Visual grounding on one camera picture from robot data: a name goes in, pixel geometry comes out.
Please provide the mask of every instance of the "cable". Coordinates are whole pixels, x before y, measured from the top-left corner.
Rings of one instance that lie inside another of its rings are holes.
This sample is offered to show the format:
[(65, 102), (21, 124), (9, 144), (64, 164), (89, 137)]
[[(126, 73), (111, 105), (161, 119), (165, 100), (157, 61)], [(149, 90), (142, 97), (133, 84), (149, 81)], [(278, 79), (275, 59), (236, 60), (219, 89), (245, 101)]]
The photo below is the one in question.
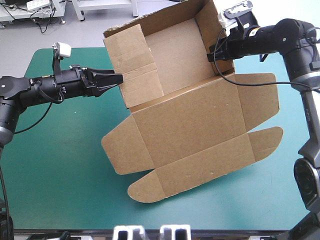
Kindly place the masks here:
[(35, 24), (37, 24), (37, 26), (40, 28), (40, 32), (41, 32), (42, 34), (44, 34), (44, 33), (47, 31), (48, 26), (51, 24), (51, 20), (52, 20), (52, 18), (54, 17), (55, 13), (56, 13), (56, 8), (54, 7), (52, 13), (50, 14), (48, 23), (46, 24), (44, 30), (42, 29), (42, 27), (41, 27), (41, 25), (39, 24), (39, 22), (35, 22)]
[(53, 104), (53, 103), (50, 102), (50, 104), (49, 104), (48, 108), (46, 109), (45, 113), (42, 115), (42, 117), (41, 117), (38, 121), (36, 121), (34, 124), (32, 124), (31, 126), (25, 128), (25, 129), (23, 129), (23, 130), (16, 131), (14, 134), (20, 134), (20, 133), (23, 133), (23, 132), (25, 132), (25, 131), (28, 131), (28, 130), (32, 129), (35, 125), (37, 125), (38, 123), (40, 123), (40, 122), (42, 121), (42, 119), (44, 119), (45, 116), (47, 115), (47, 113), (49, 112), (52, 104)]
[(297, 86), (302, 86), (305, 88), (308, 88), (310, 90), (313, 90), (314, 88), (312, 86), (309, 86), (307, 84), (303, 84), (303, 83), (299, 83), (299, 82), (289, 82), (289, 81), (275, 81), (275, 82), (264, 82), (264, 83), (242, 83), (242, 82), (236, 82), (236, 81), (232, 81), (230, 79), (228, 79), (227, 77), (225, 77), (223, 75), (223, 73), (220, 71), (218, 65), (217, 65), (217, 61), (216, 61), (216, 52), (218, 49), (218, 42), (220, 40), (221, 34), (225, 31), (225, 28), (222, 28), (218, 37), (217, 37), (217, 44), (214, 47), (214, 52), (213, 52), (213, 63), (214, 66), (216, 68), (216, 70), (218, 71), (219, 75), (226, 80), (227, 82), (234, 84), (234, 85), (238, 85), (238, 86), (246, 86), (246, 87), (260, 87), (260, 86), (267, 86), (267, 85), (277, 85), (277, 84), (288, 84), (288, 85), (297, 85)]
[(7, 197), (7, 191), (6, 191), (6, 186), (5, 186), (4, 175), (2, 173), (1, 166), (0, 166), (0, 181), (1, 181), (3, 198), (4, 198), (4, 205), (5, 205), (6, 236), (7, 236), (7, 240), (11, 240), (9, 204), (8, 204), (8, 197)]
[[(15, 18), (15, 17), (10, 13), (10, 11), (7, 9), (7, 8), (10, 8), (9, 5), (7, 5), (7, 4), (5, 4), (5, 3), (2, 3), (2, 2), (0, 2), (0, 5), (3, 6), (3, 8), (6, 10), (6, 12), (7, 12), (7, 13), (10, 15), (10, 17), (12, 18), (12, 20), (16, 20), (16, 21), (18, 21), (18, 22), (32, 21), (32, 22), (34, 22), (34, 23), (39, 27), (40, 32), (41, 32), (42, 34), (44, 34), (44, 33), (47, 31), (49, 25), (55, 24), (55, 23), (58, 22), (58, 21), (56, 21), (56, 22), (52, 23), (52, 18), (55, 16), (55, 13), (56, 13), (56, 10), (57, 10), (55, 7), (52, 9), (52, 5), (50, 6), (50, 8), (51, 8), (50, 11), (45, 12), (45, 11), (43, 11), (43, 8), (42, 8), (41, 10), (38, 9), (38, 10), (36, 10), (35, 12), (33, 12), (33, 13), (29, 16), (29, 19), (25, 19), (25, 20), (21, 20), (21, 19)], [(32, 12), (32, 11), (28, 11), (28, 10), (26, 10), (26, 9), (24, 9), (24, 8), (21, 8), (21, 7), (18, 7), (18, 6), (17, 6), (17, 7), (13, 7), (13, 8), (14, 8), (14, 9), (20, 9), (20, 10), (27, 11), (27, 12)], [(37, 14), (37, 13), (40, 13), (40, 14), (42, 13), (42, 14), (50, 15), (50, 16), (49, 16), (48, 23), (46, 24), (44, 30), (42, 29), (42, 26), (40, 25), (40, 22), (44, 19), (44, 17), (43, 17), (39, 22), (37, 22), (36, 20), (34, 20), (34, 19), (32, 18), (32, 16), (33, 16), (34, 14)]]

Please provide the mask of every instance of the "cardboard tab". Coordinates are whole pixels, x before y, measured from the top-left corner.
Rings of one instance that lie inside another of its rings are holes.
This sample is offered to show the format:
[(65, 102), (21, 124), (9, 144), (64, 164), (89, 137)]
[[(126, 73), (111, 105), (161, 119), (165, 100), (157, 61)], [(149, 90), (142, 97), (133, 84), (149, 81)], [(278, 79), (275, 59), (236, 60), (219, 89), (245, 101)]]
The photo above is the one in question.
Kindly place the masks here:
[(140, 25), (104, 40), (114, 70), (123, 74), (120, 90), (128, 108), (164, 95), (155, 60)]
[[(244, 84), (261, 84), (275, 82), (276, 77), (272, 73), (236, 74), (235, 80)], [(278, 89), (274, 85), (237, 88), (246, 131), (255, 128), (279, 111)]]
[(245, 133), (157, 168), (131, 184), (128, 194), (138, 202), (153, 203), (192, 189), (267, 157), (282, 134), (280, 127)]
[(118, 174), (155, 168), (133, 116), (109, 132), (101, 143)]

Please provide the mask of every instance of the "black cable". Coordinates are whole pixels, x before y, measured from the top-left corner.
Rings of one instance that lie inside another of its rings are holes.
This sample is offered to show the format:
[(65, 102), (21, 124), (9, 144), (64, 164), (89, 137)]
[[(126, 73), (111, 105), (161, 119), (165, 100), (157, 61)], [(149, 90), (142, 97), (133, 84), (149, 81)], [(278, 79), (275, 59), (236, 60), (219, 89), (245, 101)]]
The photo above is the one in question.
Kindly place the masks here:
[(41, 25), (40, 25), (39, 22), (35, 22), (35, 24), (37, 24), (37, 26), (40, 28), (40, 32), (41, 32), (42, 34), (44, 34), (44, 33), (47, 31), (48, 26), (51, 24), (51, 20), (52, 20), (52, 18), (54, 17), (55, 13), (56, 13), (56, 8), (54, 7), (52, 13), (50, 14), (48, 23), (46, 24), (44, 30), (42, 29), (42, 27), (41, 27)]
[(53, 103), (50, 102), (50, 104), (49, 104), (48, 108), (46, 109), (45, 113), (42, 115), (42, 117), (41, 117), (38, 121), (36, 121), (34, 124), (32, 124), (31, 126), (25, 128), (25, 129), (23, 129), (23, 130), (16, 131), (14, 134), (20, 134), (20, 133), (23, 133), (23, 132), (25, 132), (25, 131), (28, 131), (28, 130), (32, 129), (35, 125), (37, 125), (38, 123), (40, 123), (40, 122), (42, 121), (42, 119), (44, 119), (45, 116), (47, 115), (47, 113), (49, 112), (52, 104), (53, 104)]
[(38, 86), (38, 92), (41, 95), (41, 97), (43, 97), (44, 99), (46, 99), (48, 102), (50, 103), (54, 103), (54, 104), (61, 104), (64, 100), (65, 100), (65, 96), (64, 93), (62, 92), (62, 88), (59, 89), (59, 96), (60, 99), (56, 100), (52, 97), (50, 97), (49, 95), (47, 95), (42, 89), (41, 89), (41, 85), (42, 85), (42, 81), (39, 81), (40, 84)]
[(6, 228), (7, 228), (6, 229), (6, 236), (7, 236), (7, 240), (11, 240), (9, 204), (8, 204), (8, 197), (7, 197), (4, 175), (2, 173), (1, 166), (0, 166), (0, 181), (1, 181), (1, 187), (2, 187), (2, 192), (3, 192), (4, 205), (5, 205)]
[[(0, 2), (0, 5), (3, 6), (3, 8), (6, 10), (6, 12), (7, 12), (7, 13), (10, 15), (10, 17), (12, 18), (12, 20), (16, 20), (16, 21), (18, 21), (18, 22), (32, 21), (32, 22), (34, 22), (34, 23), (39, 27), (40, 32), (41, 32), (42, 34), (44, 34), (44, 33), (47, 31), (49, 25), (51, 25), (51, 24), (56, 24), (56, 23), (58, 22), (58, 21), (56, 21), (56, 22), (54, 22), (54, 23), (51, 22), (52, 19), (53, 19), (53, 17), (55, 16), (55, 13), (56, 13), (56, 10), (57, 10), (55, 7), (53, 8), (52, 13), (50, 14), (48, 23), (46, 24), (45, 29), (43, 30), (42, 27), (41, 27), (41, 25), (40, 25), (40, 22), (41, 22), (44, 18), (42, 18), (42, 20), (39, 21), (39, 22), (35, 21), (35, 20), (32, 18), (32, 16), (37, 13), (36, 11), (33, 12), (33, 13), (29, 16), (29, 19), (21, 20), (21, 19), (17, 19), (17, 18), (15, 18), (14, 16), (12, 16), (12, 14), (11, 14), (11, 13), (9, 12), (9, 10), (7, 9), (7, 8), (10, 8), (9, 5), (7, 5), (7, 4), (5, 4), (5, 3), (2, 3), (2, 2)], [(18, 6), (17, 6), (17, 7), (13, 7), (13, 8), (14, 8), (14, 9), (20, 9), (20, 10), (23, 10), (23, 11), (27, 11), (27, 12), (28, 12), (28, 10), (26, 10), (26, 9), (24, 9), (24, 8), (21, 8), (21, 7), (18, 7)]]
[(267, 85), (277, 85), (277, 84), (288, 84), (288, 85), (297, 85), (297, 86), (302, 86), (305, 88), (308, 88), (310, 90), (313, 90), (314, 88), (312, 86), (309, 86), (307, 84), (303, 84), (303, 83), (299, 83), (299, 82), (289, 82), (289, 81), (275, 81), (275, 82), (264, 82), (264, 83), (242, 83), (242, 82), (236, 82), (236, 81), (232, 81), (230, 79), (228, 79), (227, 77), (225, 77), (223, 75), (223, 73), (220, 71), (218, 65), (217, 65), (217, 61), (216, 61), (216, 52), (218, 49), (218, 42), (220, 40), (221, 34), (225, 31), (225, 28), (222, 28), (222, 30), (220, 31), (218, 37), (217, 37), (217, 41), (216, 41), (216, 45), (214, 47), (214, 52), (213, 52), (213, 63), (214, 66), (216, 68), (216, 70), (218, 71), (219, 75), (226, 80), (227, 82), (234, 84), (234, 85), (238, 85), (238, 86), (245, 86), (245, 87), (260, 87), (260, 86), (267, 86)]

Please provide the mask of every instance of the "corrugated cardboard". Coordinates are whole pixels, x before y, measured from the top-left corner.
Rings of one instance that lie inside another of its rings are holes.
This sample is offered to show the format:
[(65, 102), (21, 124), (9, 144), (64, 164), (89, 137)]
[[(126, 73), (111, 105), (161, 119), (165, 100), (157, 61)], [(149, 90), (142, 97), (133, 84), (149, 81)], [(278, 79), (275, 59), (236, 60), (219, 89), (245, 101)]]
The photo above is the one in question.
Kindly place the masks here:
[[(222, 29), (211, 0), (188, 0), (142, 16), (104, 35), (128, 108), (215, 76), (209, 46)], [(233, 72), (231, 61), (219, 61)]]
[[(107, 30), (105, 46), (131, 115), (102, 139), (115, 171), (151, 170), (128, 194), (152, 203), (270, 155), (282, 138), (273, 127), (250, 132), (279, 111), (274, 85), (243, 87), (215, 75), (209, 46), (221, 30), (211, 0), (187, 0)], [(242, 83), (273, 74), (234, 74)]]

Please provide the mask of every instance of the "white shelf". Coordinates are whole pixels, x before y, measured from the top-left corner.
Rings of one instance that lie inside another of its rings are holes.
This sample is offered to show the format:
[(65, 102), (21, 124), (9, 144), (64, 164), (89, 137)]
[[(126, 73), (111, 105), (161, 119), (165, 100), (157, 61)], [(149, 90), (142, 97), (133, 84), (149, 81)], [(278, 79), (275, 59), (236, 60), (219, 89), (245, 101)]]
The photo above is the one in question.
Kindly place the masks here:
[(83, 11), (101, 9), (132, 8), (134, 17), (138, 17), (137, 0), (72, 0), (75, 13), (79, 20), (85, 20)]
[(78, 2), (81, 10), (130, 8), (130, 0), (84, 0)]

